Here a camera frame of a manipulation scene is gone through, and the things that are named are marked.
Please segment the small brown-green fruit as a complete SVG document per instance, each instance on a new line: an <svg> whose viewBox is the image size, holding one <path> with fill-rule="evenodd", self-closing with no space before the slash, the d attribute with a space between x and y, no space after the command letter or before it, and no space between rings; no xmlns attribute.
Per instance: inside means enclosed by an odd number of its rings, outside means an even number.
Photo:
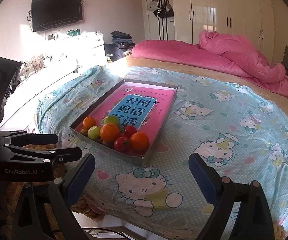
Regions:
<svg viewBox="0 0 288 240"><path fill-rule="evenodd" d="M80 133L87 137L88 136L88 129L83 128L83 129L80 130Z"/></svg>

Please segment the green apple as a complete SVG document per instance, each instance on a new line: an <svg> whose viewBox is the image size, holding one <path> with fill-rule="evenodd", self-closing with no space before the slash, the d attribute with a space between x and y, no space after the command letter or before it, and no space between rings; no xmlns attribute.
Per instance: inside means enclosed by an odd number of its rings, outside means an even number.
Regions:
<svg viewBox="0 0 288 240"><path fill-rule="evenodd" d="M100 138L100 130L101 128L98 126L92 126L90 129L87 131L87 136L91 140L97 140Z"/></svg>
<svg viewBox="0 0 288 240"><path fill-rule="evenodd" d="M106 124L114 124L119 128L120 127L120 120L117 116L108 115L102 121L102 125L106 125Z"/></svg>

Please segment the orange mandarin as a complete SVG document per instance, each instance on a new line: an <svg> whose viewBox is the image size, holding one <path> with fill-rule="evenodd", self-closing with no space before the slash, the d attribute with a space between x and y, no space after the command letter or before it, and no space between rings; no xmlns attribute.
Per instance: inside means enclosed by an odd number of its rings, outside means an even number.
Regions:
<svg viewBox="0 0 288 240"><path fill-rule="evenodd" d="M96 126L96 120L92 116L87 116L83 119L82 127L85 129L90 129L93 126Z"/></svg>
<svg viewBox="0 0 288 240"><path fill-rule="evenodd" d="M105 124L100 129L100 137L107 143L112 143L120 134L119 128L112 123Z"/></svg>
<svg viewBox="0 0 288 240"><path fill-rule="evenodd" d="M149 146L148 135L144 132L136 132L130 137L130 147L134 153L145 153Z"/></svg>

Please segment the red cherry tomato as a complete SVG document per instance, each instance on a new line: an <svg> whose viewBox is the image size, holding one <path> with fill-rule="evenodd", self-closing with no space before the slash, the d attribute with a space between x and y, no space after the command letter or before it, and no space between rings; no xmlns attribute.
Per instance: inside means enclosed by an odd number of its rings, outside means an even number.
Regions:
<svg viewBox="0 0 288 240"><path fill-rule="evenodd" d="M130 149L130 141L127 137L119 137L114 141L114 149L117 152L127 152Z"/></svg>
<svg viewBox="0 0 288 240"><path fill-rule="evenodd" d="M128 125L124 128L124 135L128 138L130 138L136 132L137 132L137 129L132 125Z"/></svg>

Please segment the grey cardboard box tray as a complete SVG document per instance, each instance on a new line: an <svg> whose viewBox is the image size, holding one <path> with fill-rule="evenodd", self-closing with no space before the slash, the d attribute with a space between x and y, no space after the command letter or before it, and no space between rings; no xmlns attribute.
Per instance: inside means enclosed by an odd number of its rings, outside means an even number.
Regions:
<svg viewBox="0 0 288 240"><path fill-rule="evenodd" d="M145 166L152 156L154 145L177 97L177 91L176 85L123 79L87 108L70 125L70 129L79 139L106 153L134 165ZM102 125L103 119L108 115L119 118L121 131L126 126L132 125L138 132L148 135L150 146L145 154L136 156L133 153L117 152L80 133L83 119L87 116L92 116L98 125Z"/></svg>

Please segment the hello kitty bed sheet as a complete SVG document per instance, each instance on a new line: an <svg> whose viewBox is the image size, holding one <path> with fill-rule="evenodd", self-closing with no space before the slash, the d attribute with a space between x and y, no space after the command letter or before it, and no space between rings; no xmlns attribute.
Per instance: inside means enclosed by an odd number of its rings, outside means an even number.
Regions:
<svg viewBox="0 0 288 240"><path fill-rule="evenodd" d="M149 162L123 161L78 139L70 125L122 79L176 85L177 97ZM55 133L60 147L95 157L83 196L97 212L123 219L168 239L194 239L213 206L188 168L197 153L221 176L258 180L273 223L288 231L288 117L274 101L236 83L169 70L94 67L39 100L37 125Z"/></svg>

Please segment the pink book with blue title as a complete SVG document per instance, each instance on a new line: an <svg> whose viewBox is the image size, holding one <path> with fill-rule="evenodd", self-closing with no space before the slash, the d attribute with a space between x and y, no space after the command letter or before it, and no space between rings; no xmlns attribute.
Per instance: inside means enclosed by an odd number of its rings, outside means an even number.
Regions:
<svg viewBox="0 0 288 240"><path fill-rule="evenodd" d="M71 125L88 144L137 163L151 156L177 86L122 80L98 98Z"/></svg>

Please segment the pile of dark clothes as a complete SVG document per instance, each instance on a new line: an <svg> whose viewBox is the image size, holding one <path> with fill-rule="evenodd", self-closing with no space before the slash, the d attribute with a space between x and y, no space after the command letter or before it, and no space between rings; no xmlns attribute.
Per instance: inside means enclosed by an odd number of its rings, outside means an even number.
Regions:
<svg viewBox="0 0 288 240"><path fill-rule="evenodd" d="M129 34L116 30L111 35L111 43L104 44L104 51L108 61L114 62L132 53L135 43Z"/></svg>

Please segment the pink blanket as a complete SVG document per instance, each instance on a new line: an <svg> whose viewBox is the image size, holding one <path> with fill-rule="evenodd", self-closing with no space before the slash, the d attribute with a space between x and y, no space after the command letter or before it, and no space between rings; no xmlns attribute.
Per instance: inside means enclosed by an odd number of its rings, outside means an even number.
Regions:
<svg viewBox="0 0 288 240"><path fill-rule="evenodd" d="M270 92L288 97L288 76L281 63L269 64L264 54L242 35L202 31L199 44L147 40L135 45L132 56L186 64L241 77Z"/></svg>

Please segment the bags hanging on door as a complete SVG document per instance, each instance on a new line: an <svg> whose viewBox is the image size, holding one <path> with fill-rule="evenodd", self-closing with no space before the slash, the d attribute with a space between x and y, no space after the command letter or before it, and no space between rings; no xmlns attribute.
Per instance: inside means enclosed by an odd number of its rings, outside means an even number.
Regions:
<svg viewBox="0 0 288 240"><path fill-rule="evenodd" d="M169 0L151 0L147 5L148 11L152 11L156 18L174 17L174 10Z"/></svg>

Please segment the white wardrobe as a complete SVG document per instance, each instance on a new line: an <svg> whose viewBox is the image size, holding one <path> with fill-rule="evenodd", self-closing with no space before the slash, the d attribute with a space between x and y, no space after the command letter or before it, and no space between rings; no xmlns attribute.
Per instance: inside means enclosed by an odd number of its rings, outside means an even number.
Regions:
<svg viewBox="0 0 288 240"><path fill-rule="evenodd" d="M243 35L272 62L275 18L271 0L173 0L173 10L176 40L198 44L204 30Z"/></svg>

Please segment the black wall television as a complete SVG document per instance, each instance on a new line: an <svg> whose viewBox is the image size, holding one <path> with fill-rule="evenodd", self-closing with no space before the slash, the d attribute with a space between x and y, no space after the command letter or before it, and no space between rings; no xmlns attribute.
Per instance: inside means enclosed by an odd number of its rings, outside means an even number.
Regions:
<svg viewBox="0 0 288 240"><path fill-rule="evenodd" d="M82 0L32 0L31 20L33 32L83 20Z"/></svg>

